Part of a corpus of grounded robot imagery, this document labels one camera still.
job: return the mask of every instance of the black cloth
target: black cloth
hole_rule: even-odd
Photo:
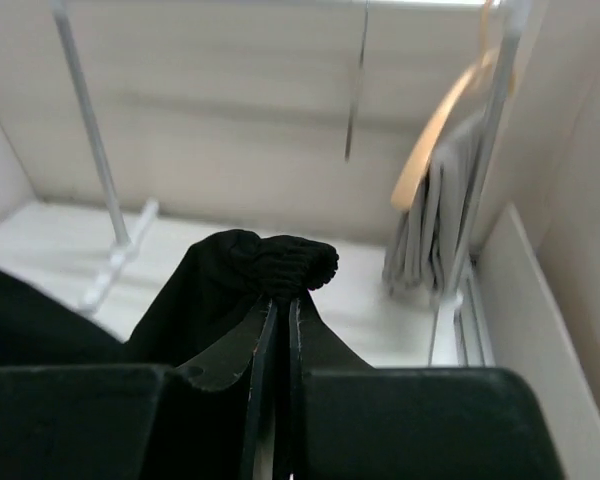
[[[300,237],[216,233],[188,249],[126,344],[0,271],[0,366],[177,366],[235,327],[260,295],[283,301],[320,288],[337,263],[332,246]]]

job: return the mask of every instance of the clothes hanger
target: clothes hanger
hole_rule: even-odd
[[[498,49],[487,51],[487,27],[489,21],[489,10],[493,0],[486,0],[481,12],[480,19],[480,56],[476,62],[467,68],[456,80],[451,90],[445,95],[435,110],[420,138],[416,142],[411,155],[398,178],[398,182],[391,195],[391,205],[400,211],[408,211],[413,205],[420,182],[427,174],[429,162],[433,149],[440,138],[440,134],[446,125],[451,112],[458,100],[469,90],[478,88],[487,77],[491,67],[498,58]],[[513,78],[510,84],[510,92],[513,88]]]

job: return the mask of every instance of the white floor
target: white floor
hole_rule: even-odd
[[[129,215],[128,225],[134,219]],[[189,245],[229,228],[159,218],[93,321],[128,338]],[[75,308],[105,263],[112,239],[105,211],[32,203],[0,224],[0,268]],[[340,255],[338,273],[313,294],[324,321],[374,366],[425,365],[432,315],[386,296],[380,282],[383,249],[329,243]]]

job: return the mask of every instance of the gray fabric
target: gray fabric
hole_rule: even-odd
[[[429,173],[409,212],[400,216],[389,241],[382,279],[391,293],[425,286],[441,291],[448,282],[471,170],[482,137],[484,112],[462,121],[435,148]]]

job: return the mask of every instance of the clothes rack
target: clothes rack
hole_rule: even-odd
[[[82,114],[91,153],[102,184],[107,210],[115,234],[115,243],[109,253],[107,264],[97,274],[95,281],[87,289],[78,305],[79,311],[90,315],[100,307],[126,263],[137,254],[142,239],[158,215],[159,205],[154,199],[147,200],[140,217],[131,230],[131,234],[129,234],[120,209],[120,202],[111,174],[109,160],[100,136],[96,115],[89,98],[87,82],[80,64],[66,5],[63,0],[54,0],[52,6],[53,17],[58,28],[76,97],[78,98],[80,113]]]
[[[473,363],[468,358],[469,353],[464,335],[464,331],[469,328],[469,325],[474,326],[478,338],[488,338],[484,332],[484,322],[480,320],[483,316],[481,301],[470,261],[471,232],[478,214],[480,197],[508,97],[518,45],[525,30],[531,7],[532,0],[506,0],[500,5],[505,13],[504,35],[482,120],[483,133],[476,152],[476,163],[471,172],[469,188],[463,205],[460,235],[451,278],[438,300],[434,317],[428,362],[430,366],[471,365]],[[462,308],[467,297],[471,299],[472,308]],[[478,343],[482,346],[482,352],[478,355],[482,360],[478,363],[488,365],[488,359],[492,359],[488,345],[483,345],[482,342]]]

